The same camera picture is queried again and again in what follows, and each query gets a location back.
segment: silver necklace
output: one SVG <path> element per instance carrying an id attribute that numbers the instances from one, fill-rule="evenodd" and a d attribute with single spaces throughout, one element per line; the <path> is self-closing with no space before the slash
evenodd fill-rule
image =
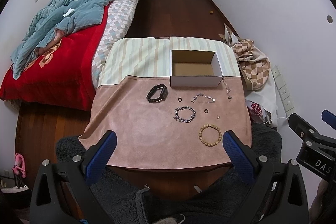
<path id="1" fill-rule="evenodd" d="M 203 97 L 205 97 L 205 98 L 208 98 L 208 99 L 211 99 L 211 101 L 210 102 L 197 102 L 197 103 L 199 103 L 199 104 L 210 104 L 210 103 L 214 103 L 215 102 L 215 99 L 214 98 L 212 98 L 212 97 L 210 97 L 210 96 L 206 96 L 206 95 L 204 95 L 203 93 L 200 93 L 200 94 L 196 94 L 196 96 L 191 100 L 193 103 L 194 102 L 196 102 L 196 100 L 197 100 L 197 97 L 199 97 L 199 96 L 203 96 Z"/>
<path id="2" fill-rule="evenodd" d="M 227 98 L 229 99 L 229 101 L 231 101 L 231 99 L 232 99 L 232 97 L 230 96 L 231 89 L 229 88 L 228 84 L 224 81 L 224 78 L 222 80 L 223 80 L 223 83 L 225 84 L 225 87 L 226 87 Z"/>
<path id="3" fill-rule="evenodd" d="M 182 118 L 179 116 L 178 112 L 179 112 L 180 110 L 184 110 L 184 109 L 188 109 L 188 110 L 190 110 L 190 111 L 193 112 L 192 115 L 191 115 L 191 117 L 190 117 L 189 119 L 182 119 Z M 178 122 L 191 122 L 191 121 L 195 118 L 195 116 L 196 116 L 196 110 L 194 110 L 192 107 L 189 107 L 189 106 L 183 106 L 183 107 L 178 107 L 178 108 L 175 109 L 175 117 L 174 117 L 174 120 L 175 120 L 175 121 L 178 121 Z"/>

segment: electrical outlet panel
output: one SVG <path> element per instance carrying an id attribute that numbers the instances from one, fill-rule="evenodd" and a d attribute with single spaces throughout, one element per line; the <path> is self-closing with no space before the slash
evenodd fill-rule
<path id="1" fill-rule="evenodd" d="M 293 113 L 295 113 L 295 108 L 292 108 L 290 111 L 286 112 L 286 118 L 288 118 L 290 115 L 292 115 Z"/>
<path id="2" fill-rule="evenodd" d="M 285 100 L 287 97 L 289 97 L 290 94 L 286 85 L 284 85 L 281 89 L 279 89 L 279 94 L 282 101 Z"/>
<path id="3" fill-rule="evenodd" d="M 283 108 L 285 109 L 285 112 L 290 111 L 292 108 L 294 108 L 293 102 L 291 100 L 291 97 L 287 97 L 285 100 L 282 101 Z"/>
<path id="4" fill-rule="evenodd" d="M 277 78 L 280 75 L 280 71 L 278 69 L 278 66 L 274 66 L 274 68 L 272 68 L 271 71 L 272 71 L 274 79 Z"/>
<path id="5" fill-rule="evenodd" d="M 279 75 L 277 78 L 274 79 L 274 81 L 278 90 L 281 89 L 286 84 L 282 75 Z"/>

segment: black watch band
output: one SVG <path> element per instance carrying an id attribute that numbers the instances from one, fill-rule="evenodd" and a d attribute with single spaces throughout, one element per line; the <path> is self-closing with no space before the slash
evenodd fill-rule
<path id="1" fill-rule="evenodd" d="M 151 99 L 152 96 L 154 95 L 154 93 L 158 90 L 158 89 L 161 89 L 161 94 L 158 98 L 156 99 Z M 155 85 L 150 92 L 148 92 L 147 94 L 147 97 L 146 99 L 150 102 L 150 103 L 156 103 L 156 102 L 159 102 L 161 100 L 164 100 L 167 98 L 167 95 L 168 95 L 168 89 L 166 87 L 166 85 L 164 84 L 160 84 L 160 85 Z"/>

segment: checkered mattress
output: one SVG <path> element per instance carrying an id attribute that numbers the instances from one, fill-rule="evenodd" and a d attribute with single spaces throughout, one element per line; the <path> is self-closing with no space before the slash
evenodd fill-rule
<path id="1" fill-rule="evenodd" d="M 92 61 L 92 83 L 98 87 L 98 80 L 113 44 L 125 37 L 135 14 L 139 0 L 113 0 L 109 7 L 104 34 Z"/>

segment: white cardboard box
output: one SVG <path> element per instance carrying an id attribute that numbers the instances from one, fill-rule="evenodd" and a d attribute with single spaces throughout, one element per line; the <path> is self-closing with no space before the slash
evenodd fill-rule
<path id="1" fill-rule="evenodd" d="M 216 52 L 170 50 L 170 86 L 218 86 L 223 79 Z"/>

